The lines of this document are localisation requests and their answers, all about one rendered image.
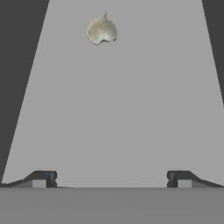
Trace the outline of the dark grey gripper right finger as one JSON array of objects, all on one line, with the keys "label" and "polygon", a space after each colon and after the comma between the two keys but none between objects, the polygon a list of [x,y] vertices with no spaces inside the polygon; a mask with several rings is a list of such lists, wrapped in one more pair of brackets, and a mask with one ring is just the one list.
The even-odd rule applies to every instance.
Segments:
[{"label": "dark grey gripper right finger", "polygon": [[168,171],[167,179],[168,188],[224,188],[224,185],[199,178],[191,171]]}]

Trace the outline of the pale garlic bulb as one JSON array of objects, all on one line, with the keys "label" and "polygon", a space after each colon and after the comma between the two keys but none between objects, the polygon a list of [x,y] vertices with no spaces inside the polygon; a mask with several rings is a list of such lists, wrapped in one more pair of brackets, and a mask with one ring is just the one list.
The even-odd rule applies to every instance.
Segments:
[{"label": "pale garlic bulb", "polygon": [[98,18],[93,19],[87,28],[87,38],[93,45],[98,46],[102,42],[114,43],[117,37],[117,28],[115,24],[108,19],[106,10]]}]

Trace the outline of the grey fridge drawer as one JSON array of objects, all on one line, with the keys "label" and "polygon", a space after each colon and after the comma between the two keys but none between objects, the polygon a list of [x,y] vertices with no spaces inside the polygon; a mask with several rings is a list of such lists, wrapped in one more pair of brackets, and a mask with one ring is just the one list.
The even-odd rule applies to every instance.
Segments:
[{"label": "grey fridge drawer", "polygon": [[[93,45],[104,11],[118,31]],[[4,182],[55,170],[70,187],[224,185],[224,106],[201,0],[50,0]]]}]

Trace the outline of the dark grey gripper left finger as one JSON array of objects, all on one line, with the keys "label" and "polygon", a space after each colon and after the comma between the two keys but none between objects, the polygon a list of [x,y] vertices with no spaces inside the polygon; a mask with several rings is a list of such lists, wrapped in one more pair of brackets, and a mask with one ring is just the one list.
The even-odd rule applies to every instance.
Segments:
[{"label": "dark grey gripper left finger", "polygon": [[0,183],[0,188],[56,188],[56,179],[56,171],[33,171],[23,179]]}]

